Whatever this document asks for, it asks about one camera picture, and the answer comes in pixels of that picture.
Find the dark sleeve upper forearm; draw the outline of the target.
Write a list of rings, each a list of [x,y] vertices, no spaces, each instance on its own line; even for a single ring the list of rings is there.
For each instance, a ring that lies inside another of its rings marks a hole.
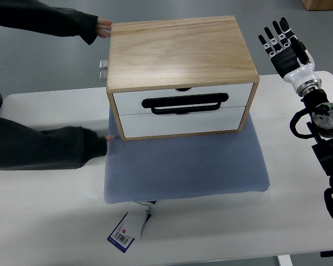
[[[0,1],[0,26],[57,37],[81,37],[88,45],[97,38],[98,17],[40,1]]]

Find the person hand at cabinet back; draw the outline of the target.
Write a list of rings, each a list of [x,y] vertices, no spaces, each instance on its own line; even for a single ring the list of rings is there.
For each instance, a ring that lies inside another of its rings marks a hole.
[[[103,18],[97,19],[95,33],[100,38],[110,38],[113,21]]]

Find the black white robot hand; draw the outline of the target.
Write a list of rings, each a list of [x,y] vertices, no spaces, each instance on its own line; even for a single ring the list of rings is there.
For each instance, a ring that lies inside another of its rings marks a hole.
[[[273,21],[273,27],[276,35],[265,27],[267,38],[259,35],[258,39],[283,81],[291,84],[300,97],[320,89],[322,82],[314,73],[315,62],[303,42],[292,31],[286,18]]]

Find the dark sleeve lower forearm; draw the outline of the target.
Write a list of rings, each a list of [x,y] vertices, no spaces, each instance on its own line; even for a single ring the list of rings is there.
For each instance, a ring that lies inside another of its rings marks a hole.
[[[0,170],[76,169],[106,153],[105,138],[92,130],[37,131],[0,117]]]

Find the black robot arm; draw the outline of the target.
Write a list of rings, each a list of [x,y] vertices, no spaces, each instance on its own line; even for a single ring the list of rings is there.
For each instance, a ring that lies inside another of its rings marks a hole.
[[[300,87],[299,95],[305,108],[292,117],[290,130],[300,139],[313,138],[316,141],[312,149],[322,169],[329,176],[330,187],[324,191],[324,201],[333,219],[333,103],[329,102],[325,91],[316,80]],[[310,121],[306,123],[310,133],[306,135],[296,129],[297,123],[305,115],[310,117]]]

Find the person hand at cabinet front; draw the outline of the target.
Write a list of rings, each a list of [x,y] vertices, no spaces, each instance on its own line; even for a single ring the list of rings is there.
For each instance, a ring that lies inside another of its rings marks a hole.
[[[113,141],[115,139],[114,135],[106,135],[105,137],[106,142]]]

